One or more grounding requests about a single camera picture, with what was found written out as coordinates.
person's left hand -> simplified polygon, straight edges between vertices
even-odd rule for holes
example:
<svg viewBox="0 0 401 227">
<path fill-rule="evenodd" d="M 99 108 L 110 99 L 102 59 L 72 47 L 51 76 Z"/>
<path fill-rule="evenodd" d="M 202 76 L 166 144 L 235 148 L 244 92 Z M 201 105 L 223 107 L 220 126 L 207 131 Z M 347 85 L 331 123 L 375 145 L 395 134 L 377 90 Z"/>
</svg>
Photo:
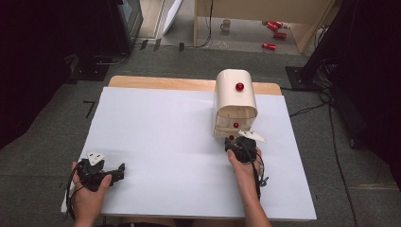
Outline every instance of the person's left hand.
<svg viewBox="0 0 401 227">
<path fill-rule="evenodd" d="M 75 190 L 77 193 L 72 198 L 72 206 L 76 216 L 76 222 L 74 226 L 93 226 L 95 220 L 100 215 L 101 208 L 103 206 L 104 196 L 109 188 L 110 182 L 112 181 L 112 175 L 107 175 L 103 178 L 99 189 L 93 192 L 85 187 L 82 188 L 82 183 L 77 172 L 73 177 L 73 183 L 75 184 Z"/>
</svg>

black controller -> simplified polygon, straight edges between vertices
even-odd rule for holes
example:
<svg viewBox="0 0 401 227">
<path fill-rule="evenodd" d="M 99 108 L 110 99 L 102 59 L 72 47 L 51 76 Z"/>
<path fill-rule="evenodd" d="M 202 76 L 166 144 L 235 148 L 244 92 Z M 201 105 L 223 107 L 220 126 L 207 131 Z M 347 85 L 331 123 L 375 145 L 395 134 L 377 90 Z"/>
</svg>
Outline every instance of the black controller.
<svg viewBox="0 0 401 227">
<path fill-rule="evenodd" d="M 253 139 L 244 136 L 238 136 L 235 140 L 225 138 L 224 145 L 225 151 L 227 152 L 228 149 L 231 149 L 236 159 L 241 163 L 249 163 L 256 160 L 256 141 Z"/>
<path fill-rule="evenodd" d="M 88 159 L 82 159 L 82 162 L 80 162 L 78 166 L 78 175 L 82 185 L 95 192 L 99 189 L 103 178 L 109 174 L 112 175 L 110 186 L 113 186 L 115 182 L 124 179 L 125 164 L 121 164 L 118 169 L 108 172 L 103 171 L 103 166 L 104 160 L 100 161 L 94 166 L 91 166 Z"/>
</svg>

red knob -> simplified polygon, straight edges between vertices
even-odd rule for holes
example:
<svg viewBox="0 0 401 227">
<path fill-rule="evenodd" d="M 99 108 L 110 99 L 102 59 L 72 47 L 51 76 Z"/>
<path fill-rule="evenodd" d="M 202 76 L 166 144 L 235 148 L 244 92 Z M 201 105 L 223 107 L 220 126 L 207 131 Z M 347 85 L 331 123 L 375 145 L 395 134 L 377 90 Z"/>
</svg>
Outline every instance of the red knob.
<svg viewBox="0 0 401 227">
<path fill-rule="evenodd" d="M 238 83 L 235 86 L 235 88 L 236 88 L 237 91 L 242 92 L 242 90 L 244 90 L 244 84 L 243 83 Z"/>
</svg>

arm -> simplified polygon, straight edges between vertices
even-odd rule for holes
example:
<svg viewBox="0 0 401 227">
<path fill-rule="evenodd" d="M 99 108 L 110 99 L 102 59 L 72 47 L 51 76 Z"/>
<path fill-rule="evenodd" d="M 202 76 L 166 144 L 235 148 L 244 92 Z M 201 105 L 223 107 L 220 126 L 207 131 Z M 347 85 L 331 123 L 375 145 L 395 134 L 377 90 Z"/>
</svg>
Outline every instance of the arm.
<svg viewBox="0 0 401 227">
<path fill-rule="evenodd" d="M 99 189 L 93 192 L 87 188 L 82 188 L 78 173 L 76 172 L 74 174 L 73 182 L 75 184 L 75 190 L 78 190 L 72 198 L 73 209 L 76 216 L 75 227 L 94 226 L 95 220 L 100 215 L 103 199 L 111 180 L 112 175 L 107 175 L 103 178 Z"/>
<path fill-rule="evenodd" d="M 238 191 L 241 196 L 242 205 L 245 212 L 245 221 L 248 227 L 271 227 L 270 221 L 263 210 L 262 205 L 256 195 L 256 188 L 253 178 L 252 165 L 240 163 L 232 150 L 227 150 L 230 163 L 233 166 Z M 254 162 L 256 169 L 259 171 L 260 164 Z"/>
</svg>

white tabletop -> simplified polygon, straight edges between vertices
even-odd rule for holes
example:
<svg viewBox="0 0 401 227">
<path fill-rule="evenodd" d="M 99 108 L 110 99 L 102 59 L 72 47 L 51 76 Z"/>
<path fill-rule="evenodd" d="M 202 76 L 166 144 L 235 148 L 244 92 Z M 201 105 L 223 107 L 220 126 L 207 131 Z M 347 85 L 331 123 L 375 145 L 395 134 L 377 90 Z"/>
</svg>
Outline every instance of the white tabletop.
<svg viewBox="0 0 401 227">
<path fill-rule="evenodd" d="M 316 219 L 283 96 L 256 95 L 253 131 L 266 165 L 261 203 L 270 219 Z M 243 218 L 222 140 L 213 137 L 214 93 L 103 89 L 80 158 L 106 155 L 105 170 L 126 164 L 102 214 Z"/>
</svg>

